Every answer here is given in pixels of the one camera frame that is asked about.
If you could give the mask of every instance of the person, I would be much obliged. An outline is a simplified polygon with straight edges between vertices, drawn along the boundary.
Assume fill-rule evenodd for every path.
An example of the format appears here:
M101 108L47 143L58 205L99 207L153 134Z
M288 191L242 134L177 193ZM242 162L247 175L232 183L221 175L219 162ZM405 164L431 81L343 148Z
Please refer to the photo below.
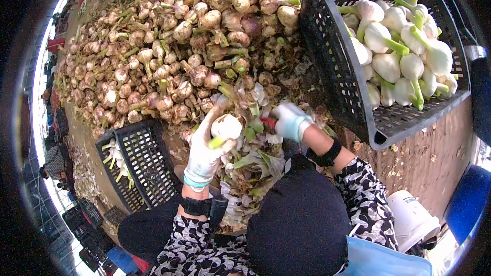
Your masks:
M68 154L65 144L53 146L46 153L45 163L39 169L39 175L44 179L51 177L53 180L71 180L73 162Z
M408 256L397 252L386 189L371 165L330 138L292 103L272 110L278 118L275 131L286 139L285 175L264 196L246 234L213 235L206 215L192 215L182 205L189 199L208 198L220 156L235 144L228 139L216 150L206 146L211 124L223 108L223 104L213 107L192 136L182 198L174 196L162 206L134 213L119 227L121 246L154 264L152 275L334 275L360 267L348 262L357 247L369 248L367 256L383 254L376 260L381 265L387 255L383 249L396 258ZM292 142L293 152L288 148ZM306 156L300 144L309 147ZM335 183L318 173L310 160L331 166Z

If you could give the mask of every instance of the black and white floral fabric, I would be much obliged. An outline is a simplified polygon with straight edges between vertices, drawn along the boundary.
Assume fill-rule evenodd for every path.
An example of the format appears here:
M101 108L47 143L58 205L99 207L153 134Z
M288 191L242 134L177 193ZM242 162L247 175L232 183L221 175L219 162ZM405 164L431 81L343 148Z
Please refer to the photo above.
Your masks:
M394 217L387 205L386 189L373 173L371 165L357 157L335 179L351 225L359 224L354 236L397 250ZM256 275L248 267L245 235L229 242L226 248L217 247L210 240L211 236L208 222L177 214L174 230L158 256L159 266L153 268L152 275L222 276L237 272L244 276Z

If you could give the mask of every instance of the forearm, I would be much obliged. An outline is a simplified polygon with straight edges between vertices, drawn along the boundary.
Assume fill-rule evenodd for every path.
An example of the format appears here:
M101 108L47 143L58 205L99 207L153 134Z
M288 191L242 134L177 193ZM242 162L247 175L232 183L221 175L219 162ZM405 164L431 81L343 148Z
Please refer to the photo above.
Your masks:
M201 191L201 192L195 192L195 191L193 191L193 189L191 189L190 186L188 186L186 183L184 183L181 195L183 198L205 200L205 199L208 199L208 193L209 193L208 192L208 186L204 187L203 191ZM179 213L180 215L182 215L188 219L195 219L195 220L199 220L199 221L206 221L208 219L208 217L206 217L205 215L194 216L191 214L187 214L186 212L184 212L184 208L181 205L179 205L179 207L177 208L177 213Z
M311 125L304 131L302 141L307 144L317 156L323 156L334 144L334 140L316 125ZM334 165L332 167L333 174L339 174L340 171L355 157L356 156L351 151L342 147L339 155L334 159Z

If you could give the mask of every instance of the hand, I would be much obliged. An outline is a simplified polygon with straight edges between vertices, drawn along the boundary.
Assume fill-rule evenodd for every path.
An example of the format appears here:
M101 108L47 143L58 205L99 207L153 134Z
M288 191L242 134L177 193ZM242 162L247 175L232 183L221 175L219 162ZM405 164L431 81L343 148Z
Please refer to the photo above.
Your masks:
M191 138L191 150L189 151L189 161L184 169L184 182L192 188L203 188L212 180L218 169L219 158L232 148L237 146L237 141L227 139L225 143L214 150L208 148L211 139L210 129L212 123L223 113L224 102L218 102L205 119L199 125Z
M297 142L302 141L305 129L314 124L312 118L293 103L282 103L271 113L278 118L274 127L276 133Z

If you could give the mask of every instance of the wrist strap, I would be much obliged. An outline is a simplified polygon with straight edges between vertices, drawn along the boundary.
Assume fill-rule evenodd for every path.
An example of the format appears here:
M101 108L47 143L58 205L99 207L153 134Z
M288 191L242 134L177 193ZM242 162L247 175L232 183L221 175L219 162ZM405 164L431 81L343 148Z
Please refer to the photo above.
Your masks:
M210 218L210 226L215 228L218 227L224 217L225 210L228 206L228 199L223 195L205 200L196 200L181 196L180 203L184 208L184 212L187 214L193 216L204 215Z
M317 156L316 153L310 148L307 150L307 157L317 163L319 166L333 166L334 160L341 151L341 142L338 139L333 139L334 143L331 148L322 156Z

